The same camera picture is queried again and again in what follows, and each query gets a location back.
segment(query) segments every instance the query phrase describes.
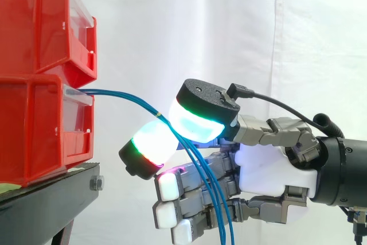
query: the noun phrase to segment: blue cable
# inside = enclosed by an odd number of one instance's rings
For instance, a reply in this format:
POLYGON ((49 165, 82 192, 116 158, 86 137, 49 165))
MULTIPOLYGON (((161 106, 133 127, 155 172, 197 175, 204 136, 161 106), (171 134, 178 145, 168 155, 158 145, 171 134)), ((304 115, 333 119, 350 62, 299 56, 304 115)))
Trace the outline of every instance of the blue cable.
MULTIPOLYGON (((141 105, 142 107, 144 107, 147 111, 149 111, 150 113, 152 113, 153 115, 157 115, 158 114, 158 111, 156 109, 154 109, 151 105, 149 105, 148 103, 146 103, 144 100, 132 95, 132 94, 128 94, 128 93, 124 93, 124 92, 117 92, 117 91, 108 91, 108 90, 81 90, 82 92, 86 92, 88 94, 91 94, 91 95, 109 95, 109 96, 117 96, 119 98, 123 98, 123 99, 128 99, 128 100, 131 100, 135 103, 138 103, 139 105, 141 105)), ((194 158, 192 157, 192 155, 190 155, 190 152, 188 151, 187 149, 187 144, 192 144, 191 141, 187 140, 185 142, 182 141, 182 138, 170 125, 170 123, 168 122, 168 120, 164 117, 164 116, 159 116, 159 118, 164 122, 166 123, 171 131, 173 131, 174 135, 178 138, 179 141, 181 141, 181 144, 186 146, 186 151, 188 152, 189 154, 189 157, 192 159, 193 162, 195 162, 194 158)), ((205 165, 206 165, 206 162, 202 162, 200 160, 200 157, 201 157, 201 154, 197 151, 198 155, 196 156, 196 158, 200 161, 202 167, 203 167, 203 170, 205 171, 205 173, 207 174, 209 180, 211 181, 211 183, 214 183, 213 182, 213 179, 210 177, 210 173, 207 171, 205 165)), ((206 185, 205 183, 206 181, 206 178, 204 177, 204 184, 206 186, 206 188, 208 189, 209 191, 209 194, 211 194, 211 190, 210 190, 210 186, 209 185, 206 185)), ((225 228, 224 228, 224 221, 223 221, 223 218, 222 218, 222 213, 221 211, 219 211, 219 208, 218 208, 218 205, 220 206, 220 200, 218 198, 218 194, 217 194, 217 191, 215 189, 215 186, 212 184, 212 188, 216 194, 216 200, 214 200, 213 198, 213 194, 211 194, 211 198, 212 198, 212 201, 213 201, 213 205, 214 205, 214 209, 216 210, 216 216, 217 216, 217 220, 218 220, 218 230, 220 232, 220 238, 221 238, 221 244, 225 244, 225 228)))
MULTIPOLYGON (((196 148, 194 145, 193 145, 192 150, 193 150, 193 151, 197 151, 197 152, 198 152, 197 148, 196 148)), ((226 202, 226 200, 225 200, 225 198, 224 198, 224 194, 223 194, 223 191, 222 191, 222 189, 221 189, 221 187, 220 187, 220 184, 219 184, 219 182, 218 182, 217 178, 215 178, 215 176, 214 176, 214 174, 213 174, 213 171, 209 168, 209 166, 208 166, 208 164, 206 164, 206 162, 205 162, 205 165, 208 167, 208 169, 209 169, 209 170, 208 170, 208 171, 209 171, 209 174, 211 174, 211 175, 212 175, 213 181, 214 181, 215 185, 216 185, 216 186, 217 186, 217 188, 218 188, 218 191, 219 191, 219 194, 220 194, 220 197, 221 197, 221 199, 222 199, 223 206, 224 206, 224 209, 225 209, 225 213, 226 213, 226 215, 227 215, 227 219, 228 219, 229 232, 231 233, 231 244, 232 244, 232 245, 235 245, 235 233, 234 233, 234 231, 233 231, 232 218, 231 218, 231 213, 229 212, 228 204, 227 204, 227 202, 226 202)))
POLYGON ((212 173, 212 170, 210 169, 210 167, 208 166, 208 164, 206 163, 206 161, 203 159, 203 157, 201 156, 200 152, 196 149, 196 147, 192 144, 192 142, 182 136, 180 136, 172 127, 172 125, 170 124, 170 122, 163 117, 163 120, 162 120, 165 124, 168 125, 168 127, 170 128, 170 130, 173 132, 173 134, 178 138, 178 140, 180 141, 181 145, 183 145, 183 143, 186 144, 186 146, 188 146, 191 151, 194 153, 195 157, 198 159, 202 169, 205 171, 210 183, 212 184, 212 188, 214 190, 214 193, 215 193, 215 197, 216 197, 216 204, 219 206, 216 210, 216 216, 217 216, 217 221, 218 221, 218 228, 221 228, 221 232, 222 232, 222 238, 221 238, 221 242, 223 244, 226 243, 226 234, 225 234, 225 225, 224 225, 224 221, 223 221, 223 215, 222 215, 222 210, 221 210, 221 207, 220 207, 220 200, 219 200, 219 196, 218 196, 218 193, 217 193, 217 189, 216 189, 216 186, 215 186, 215 181, 217 181, 217 179, 215 177, 213 177, 213 173, 212 173))
POLYGON ((217 216, 217 220, 218 220, 218 229, 219 229, 220 238, 221 238, 221 244, 225 244, 226 243, 226 241, 225 241, 226 236, 225 236, 224 221, 223 221, 223 218, 222 218, 222 212, 221 212, 221 208, 220 208, 220 200, 219 200, 219 197, 218 197, 218 194, 217 194, 217 191, 216 191, 216 188, 218 189, 218 191, 220 193, 220 196, 221 196, 221 199, 222 199, 222 202, 223 202, 223 205, 224 205, 224 208, 225 208, 225 211, 226 211, 227 218, 228 218, 229 228, 230 228, 230 231, 231 231, 231 243, 232 243, 232 245, 235 244, 231 214, 229 213, 228 205, 227 205, 227 202, 225 201, 225 198, 224 198, 223 192, 221 190, 221 187, 220 187, 217 179, 215 178, 212 170, 210 169, 210 167, 208 166, 208 164, 206 163, 204 158, 201 156, 200 152, 196 149, 196 147, 192 144, 191 141, 189 141, 188 139, 180 136, 172 128, 171 124, 169 123, 169 121, 164 116, 162 116, 154 107, 152 107, 151 105, 149 105, 147 102, 145 102, 144 100, 142 100, 139 97, 136 97, 132 94, 128 94, 128 93, 124 93, 124 92, 110 91, 110 90, 83 89, 83 90, 80 90, 80 91, 85 92, 85 93, 90 94, 90 95, 116 96, 116 97, 119 97, 119 98, 130 100, 130 101, 132 101, 134 103, 137 103, 138 105, 142 106, 144 109, 149 111, 151 114, 157 116, 162 122, 167 124, 170 127, 173 134, 179 140, 181 145, 187 151, 191 161, 193 162, 194 166, 198 170, 200 177, 202 178, 206 188, 208 189, 208 192, 210 194, 210 198, 212 199, 213 206, 214 206, 214 209, 216 211, 216 216, 217 216), (196 163, 196 161, 195 161, 194 157, 192 156, 190 150, 193 152, 195 157, 198 159, 200 165, 202 166, 202 169, 206 173, 209 181, 212 183, 212 188, 213 188, 214 193, 215 193, 215 199, 214 199, 214 196, 213 196, 212 189, 209 186, 209 183, 207 182, 205 176, 203 175, 199 165, 196 163))

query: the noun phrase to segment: white curtain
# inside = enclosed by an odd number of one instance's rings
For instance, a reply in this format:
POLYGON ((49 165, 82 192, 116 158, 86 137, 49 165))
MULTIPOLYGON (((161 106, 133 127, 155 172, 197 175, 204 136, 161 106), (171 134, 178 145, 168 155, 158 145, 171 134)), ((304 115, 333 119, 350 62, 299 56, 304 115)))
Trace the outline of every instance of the white curtain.
MULTIPOLYGON (((346 138, 366 140, 366 18, 365 0, 276 0, 271 96, 311 118, 324 112, 346 138)), ((287 115, 270 110, 270 116, 287 115)), ((261 243, 355 244, 338 207, 308 205, 296 223, 264 223, 261 243)))
MULTIPOLYGON (((89 87, 136 94, 167 114, 189 77, 225 88, 234 82, 284 100, 307 116, 326 112, 347 137, 363 139, 366 100, 361 72, 366 65, 361 60, 367 40, 362 41, 366 30, 361 28, 366 26, 363 9, 350 0, 83 2, 98 24, 98 80, 89 87), (350 13, 351 9, 360 13, 350 13), (346 115, 347 110, 353 113, 346 115)), ((259 100, 240 104, 243 114, 260 119, 281 114, 259 100)), ((154 227, 153 181, 131 177, 118 157, 119 149, 153 119, 124 100, 96 98, 92 161, 101 163, 106 184, 99 198, 76 218, 71 245, 171 244, 170 231, 154 227)), ((164 169, 188 161, 184 152, 178 152, 164 169)), ((314 244, 325 240, 352 244, 352 229, 339 210, 310 207, 310 218, 283 228, 253 219, 237 224, 236 244, 306 244, 304 240, 311 238, 314 244), (319 240, 309 234, 313 231, 319 240)), ((220 244, 218 230, 206 231, 194 244, 220 244)))

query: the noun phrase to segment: metal bolt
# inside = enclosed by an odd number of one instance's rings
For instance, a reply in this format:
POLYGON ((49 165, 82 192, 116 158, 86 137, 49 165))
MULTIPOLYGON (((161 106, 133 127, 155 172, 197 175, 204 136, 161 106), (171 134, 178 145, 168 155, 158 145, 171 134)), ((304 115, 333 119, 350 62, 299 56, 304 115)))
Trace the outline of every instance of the metal bolt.
POLYGON ((102 175, 93 176, 91 179, 91 190, 103 190, 104 188, 104 177, 102 175))

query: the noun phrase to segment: red plastic bin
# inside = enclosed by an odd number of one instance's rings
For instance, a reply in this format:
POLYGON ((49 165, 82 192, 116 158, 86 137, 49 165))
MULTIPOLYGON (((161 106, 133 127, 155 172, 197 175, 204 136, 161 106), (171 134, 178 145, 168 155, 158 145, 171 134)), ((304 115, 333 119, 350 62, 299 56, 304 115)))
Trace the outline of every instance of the red plastic bin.
POLYGON ((96 20, 81 0, 0 0, 1 74, 55 74, 78 88, 97 78, 96 20))
POLYGON ((55 75, 0 76, 0 183, 27 186, 93 157, 94 98, 55 75))

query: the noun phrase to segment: black sensor cap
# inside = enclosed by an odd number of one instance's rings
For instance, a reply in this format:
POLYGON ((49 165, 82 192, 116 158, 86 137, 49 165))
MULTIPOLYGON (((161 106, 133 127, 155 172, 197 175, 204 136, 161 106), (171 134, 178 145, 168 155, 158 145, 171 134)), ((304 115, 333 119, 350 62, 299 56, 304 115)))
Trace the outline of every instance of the black sensor cap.
POLYGON ((121 160, 126 165, 126 171, 130 175, 137 175, 144 180, 152 178, 163 165, 150 162, 143 154, 138 152, 131 140, 119 151, 121 160))
POLYGON ((205 119, 222 123, 232 123, 240 111, 234 101, 226 102, 222 87, 202 80, 187 79, 177 94, 178 103, 191 113, 205 119))

